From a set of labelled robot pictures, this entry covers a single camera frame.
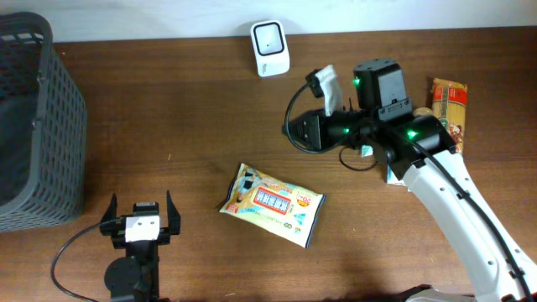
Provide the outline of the small white teal box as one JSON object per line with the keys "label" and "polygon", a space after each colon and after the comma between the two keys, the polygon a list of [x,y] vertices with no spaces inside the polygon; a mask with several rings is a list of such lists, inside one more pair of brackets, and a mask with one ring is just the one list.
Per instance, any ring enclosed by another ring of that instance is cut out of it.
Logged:
{"label": "small white teal box", "polygon": [[387,174],[386,174],[386,183],[388,185],[401,185],[405,186],[405,183],[402,180],[399,180],[395,173],[391,170],[391,168],[387,167]]}

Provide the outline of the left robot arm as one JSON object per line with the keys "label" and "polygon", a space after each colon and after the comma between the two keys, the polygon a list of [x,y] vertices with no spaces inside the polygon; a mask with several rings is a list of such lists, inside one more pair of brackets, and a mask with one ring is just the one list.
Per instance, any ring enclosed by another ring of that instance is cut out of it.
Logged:
{"label": "left robot arm", "polygon": [[102,216],[100,233],[111,238],[125,255],[108,265],[104,283],[112,301],[162,301],[159,294],[159,247],[180,234],[181,217],[166,194],[168,225],[162,226],[157,202],[139,202],[129,215],[117,215],[117,197],[112,196]]}

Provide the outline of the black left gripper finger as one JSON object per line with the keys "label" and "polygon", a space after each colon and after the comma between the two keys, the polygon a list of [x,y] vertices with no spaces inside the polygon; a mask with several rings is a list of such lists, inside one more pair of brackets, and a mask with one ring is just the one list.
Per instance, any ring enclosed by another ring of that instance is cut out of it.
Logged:
{"label": "black left gripper finger", "polygon": [[166,202],[169,234],[179,235],[181,227],[181,216],[177,208],[175,207],[175,204],[171,198],[171,194],[168,190],[166,191]]}
{"label": "black left gripper finger", "polygon": [[110,203],[102,216],[101,222],[113,221],[117,218],[117,196],[115,193],[112,194]]}

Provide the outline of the white tube with brown cap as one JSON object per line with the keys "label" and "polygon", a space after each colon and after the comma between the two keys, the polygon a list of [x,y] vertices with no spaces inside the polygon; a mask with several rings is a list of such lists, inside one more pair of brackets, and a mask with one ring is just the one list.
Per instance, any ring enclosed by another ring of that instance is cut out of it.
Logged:
{"label": "white tube with brown cap", "polygon": [[428,107],[419,107],[413,110],[414,117],[426,117],[433,116],[434,113],[431,108]]}

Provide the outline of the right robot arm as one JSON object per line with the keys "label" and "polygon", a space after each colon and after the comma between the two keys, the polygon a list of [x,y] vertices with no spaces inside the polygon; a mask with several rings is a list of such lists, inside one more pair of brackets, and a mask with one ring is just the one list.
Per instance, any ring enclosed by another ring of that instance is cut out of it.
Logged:
{"label": "right robot arm", "polygon": [[508,234],[472,181],[440,120],[416,117],[403,72],[391,58],[353,71],[358,110],[341,107],[284,116],[282,132],[300,151],[373,148],[425,206],[456,251],[473,287],[470,301],[534,301],[536,265]]}

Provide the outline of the teal tissue packet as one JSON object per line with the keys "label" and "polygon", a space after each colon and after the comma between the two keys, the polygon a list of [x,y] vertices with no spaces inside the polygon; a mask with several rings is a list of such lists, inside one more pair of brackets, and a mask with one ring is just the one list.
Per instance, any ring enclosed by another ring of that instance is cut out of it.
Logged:
{"label": "teal tissue packet", "polygon": [[361,147],[360,154],[362,158],[373,156],[373,148],[369,145],[363,145]]}

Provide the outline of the orange spaghetti packet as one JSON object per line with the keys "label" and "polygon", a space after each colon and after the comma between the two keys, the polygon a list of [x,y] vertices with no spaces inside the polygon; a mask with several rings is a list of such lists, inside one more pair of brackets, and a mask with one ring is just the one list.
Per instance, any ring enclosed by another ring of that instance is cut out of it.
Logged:
{"label": "orange spaghetti packet", "polygon": [[467,85],[435,78],[431,91],[433,115],[450,134],[456,143],[456,151],[461,154],[466,129]]}

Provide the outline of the cream snack bag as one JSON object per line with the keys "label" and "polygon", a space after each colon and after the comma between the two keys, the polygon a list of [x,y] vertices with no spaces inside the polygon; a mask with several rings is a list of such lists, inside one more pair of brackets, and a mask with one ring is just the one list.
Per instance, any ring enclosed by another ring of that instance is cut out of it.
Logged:
{"label": "cream snack bag", "polygon": [[241,163],[219,211],[308,248],[325,202],[324,194]]}

